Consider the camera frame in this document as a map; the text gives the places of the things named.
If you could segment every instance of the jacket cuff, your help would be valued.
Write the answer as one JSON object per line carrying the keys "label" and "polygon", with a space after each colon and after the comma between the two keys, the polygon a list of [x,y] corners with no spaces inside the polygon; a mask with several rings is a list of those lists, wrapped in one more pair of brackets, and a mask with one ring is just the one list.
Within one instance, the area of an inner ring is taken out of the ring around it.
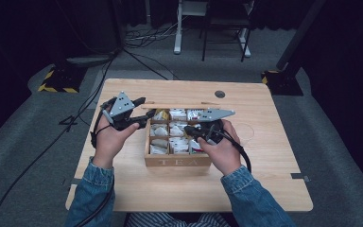
{"label": "jacket cuff", "polygon": [[241,166],[233,173],[223,176],[221,179],[223,187],[227,194],[234,194],[242,190],[254,180],[249,170],[245,166]]}
{"label": "jacket cuff", "polygon": [[111,169],[101,168],[93,164],[93,158],[90,158],[87,168],[85,169],[83,179],[94,185],[106,186],[112,185],[113,167]]}

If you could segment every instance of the small object in box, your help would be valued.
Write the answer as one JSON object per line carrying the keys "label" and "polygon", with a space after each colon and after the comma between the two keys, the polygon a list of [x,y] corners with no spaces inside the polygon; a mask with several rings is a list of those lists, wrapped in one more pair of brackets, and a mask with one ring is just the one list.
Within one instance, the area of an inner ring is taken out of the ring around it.
{"label": "small object in box", "polygon": [[157,110],[155,115],[152,117],[154,120],[168,120],[169,114],[165,110]]}
{"label": "small object in box", "polygon": [[171,136],[183,136],[184,132],[177,126],[173,126],[170,128],[170,135]]}
{"label": "small object in box", "polygon": [[202,109],[187,110],[187,120],[189,121],[199,120],[203,112],[204,110]]}
{"label": "small object in box", "polygon": [[187,122],[186,121],[171,121],[169,122],[169,127],[172,128],[174,126],[179,127],[179,129],[184,131],[184,127],[187,126]]}
{"label": "small object in box", "polygon": [[188,139],[185,137],[171,137],[169,139],[169,144],[173,153],[189,153]]}
{"label": "small object in box", "polygon": [[167,148],[161,148],[155,145],[150,145],[150,154],[167,154]]}
{"label": "small object in box", "polygon": [[161,148],[167,148],[167,140],[164,139],[153,139],[151,141],[151,145],[161,147]]}
{"label": "small object in box", "polygon": [[196,153],[204,153],[204,151],[201,149],[201,147],[199,146],[199,142],[195,141],[195,140],[190,140],[189,141],[189,152],[191,154],[196,154]]}
{"label": "small object in box", "polygon": [[149,130],[151,136],[167,136],[167,125],[166,124],[153,124]]}
{"label": "small object in box", "polygon": [[169,114],[171,120],[187,120],[187,113],[184,109],[170,109]]}

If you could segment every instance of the wooden table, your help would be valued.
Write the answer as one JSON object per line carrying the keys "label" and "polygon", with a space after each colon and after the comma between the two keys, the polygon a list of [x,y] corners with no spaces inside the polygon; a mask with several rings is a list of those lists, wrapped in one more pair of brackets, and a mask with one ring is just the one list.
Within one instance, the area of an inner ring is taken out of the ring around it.
{"label": "wooden table", "polygon": [[[148,79],[107,79],[98,105],[124,91],[131,100],[145,96],[146,102],[195,105],[211,103],[218,108],[235,110],[232,121],[246,152],[251,158],[252,174],[270,191],[286,211],[310,211],[313,208],[268,87],[257,83],[203,82]],[[223,98],[215,96],[223,91]],[[134,109],[132,116],[146,109]],[[98,115],[95,111],[93,122]],[[248,125],[254,136],[248,140]],[[221,173],[213,166],[146,167],[144,150],[146,130],[132,135],[114,158],[115,211],[122,212],[229,212],[231,205],[221,185]],[[87,135],[75,179],[81,179],[95,150]],[[72,184],[66,201],[69,208],[76,189]]]}

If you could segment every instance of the hand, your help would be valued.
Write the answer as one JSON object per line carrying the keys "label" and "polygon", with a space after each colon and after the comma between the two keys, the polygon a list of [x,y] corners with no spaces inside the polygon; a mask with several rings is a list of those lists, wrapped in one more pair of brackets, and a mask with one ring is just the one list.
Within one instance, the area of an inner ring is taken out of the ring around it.
{"label": "hand", "polygon": [[[223,120],[223,130],[228,132],[235,142],[240,144],[240,139],[235,132],[232,123]],[[231,174],[241,166],[240,153],[232,143],[223,138],[217,145],[210,145],[201,137],[199,145],[208,154],[214,166],[223,173],[224,176]]]}
{"label": "hand", "polygon": [[[103,129],[108,125],[109,122],[107,118],[102,115],[96,131]],[[122,131],[117,131],[112,126],[102,130],[96,138],[96,151],[93,164],[102,168],[112,168],[114,156],[122,149],[126,139],[137,131],[138,128],[139,124],[134,123]]]}

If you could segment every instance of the denim jacket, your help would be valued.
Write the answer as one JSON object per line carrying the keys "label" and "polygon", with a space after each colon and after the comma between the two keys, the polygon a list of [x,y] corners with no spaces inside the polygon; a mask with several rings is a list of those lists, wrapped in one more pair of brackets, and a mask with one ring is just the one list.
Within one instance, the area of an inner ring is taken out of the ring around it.
{"label": "denim jacket", "polygon": [[[112,181],[113,168],[99,168],[90,161],[76,189],[65,226],[76,226],[92,214],[104,201],[111,189]],[[231,201],[233,215],[239,226],[295,226],[282,207],[253,179],[244,166],[222,177],[221,182]],[[113,202],[114,193],[102,211],[86,226],[110,226]]]}

